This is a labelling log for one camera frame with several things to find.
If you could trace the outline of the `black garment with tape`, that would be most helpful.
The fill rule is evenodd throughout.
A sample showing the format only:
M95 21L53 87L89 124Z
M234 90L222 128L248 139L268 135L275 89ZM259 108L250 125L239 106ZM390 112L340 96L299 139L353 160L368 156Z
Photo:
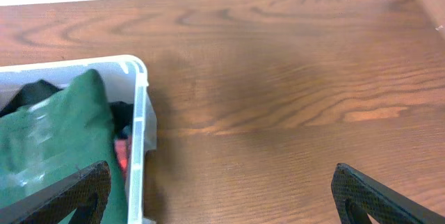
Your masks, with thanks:
M16 110L22 106L37 104L59 91L61 91L61 88L43 79L33 83L27 83L22 86L15 96L1 109L1 117L16 112Z

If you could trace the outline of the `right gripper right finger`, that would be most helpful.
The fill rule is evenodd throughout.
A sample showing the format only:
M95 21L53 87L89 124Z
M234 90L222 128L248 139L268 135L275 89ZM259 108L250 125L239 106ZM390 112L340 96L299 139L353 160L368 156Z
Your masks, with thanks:
M346 163L336 166L331 190L341 223L443 223L444 217Z

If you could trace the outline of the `dark green shirt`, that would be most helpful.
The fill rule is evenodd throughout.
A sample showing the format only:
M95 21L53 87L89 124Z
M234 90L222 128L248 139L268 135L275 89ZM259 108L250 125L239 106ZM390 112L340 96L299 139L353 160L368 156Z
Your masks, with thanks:
M1 117L1 206L6 207L106 161L111 192L103 223L126 223L127 202L113 141L115 127L104 82L96 70L34 105Z

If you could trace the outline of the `large black shirt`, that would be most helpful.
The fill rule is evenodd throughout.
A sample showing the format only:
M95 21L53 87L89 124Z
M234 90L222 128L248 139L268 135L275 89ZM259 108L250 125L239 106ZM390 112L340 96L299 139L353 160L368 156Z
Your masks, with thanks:
M111 102L109 106L117 138L127 138L132 130L134 105L125 102Z

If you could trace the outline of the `red navy plaid shirt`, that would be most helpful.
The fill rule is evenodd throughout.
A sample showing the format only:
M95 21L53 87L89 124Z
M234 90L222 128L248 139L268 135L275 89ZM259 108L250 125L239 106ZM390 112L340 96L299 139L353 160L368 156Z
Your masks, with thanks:
M118 165L124 179L127 178L130 156L131 156L131 139L117 138L114 141L115 155Z

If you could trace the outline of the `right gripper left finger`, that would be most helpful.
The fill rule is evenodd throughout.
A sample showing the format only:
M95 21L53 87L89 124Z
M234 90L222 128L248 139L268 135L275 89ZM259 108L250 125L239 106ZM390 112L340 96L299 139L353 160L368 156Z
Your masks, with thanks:
M2 223L100 223L111 192L111 172L98 161L1 209Z

